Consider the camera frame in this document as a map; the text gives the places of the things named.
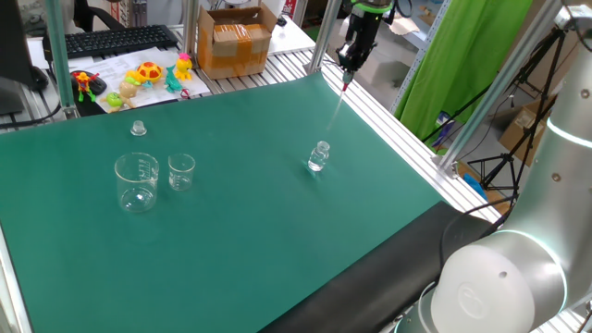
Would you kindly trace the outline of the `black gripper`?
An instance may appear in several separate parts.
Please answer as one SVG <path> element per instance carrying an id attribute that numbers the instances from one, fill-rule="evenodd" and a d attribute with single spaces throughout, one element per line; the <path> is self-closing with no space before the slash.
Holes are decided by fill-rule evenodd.
<path id="1" fill-rule="evenodd" d="M 337 49 L 339 66 L 344 71 L 344 83 L 350 84 L 355 73 L 364 64 L 376 46 L 375 38 L 382 21 L 382 13 L 352 12 L 346 43 Z"/>

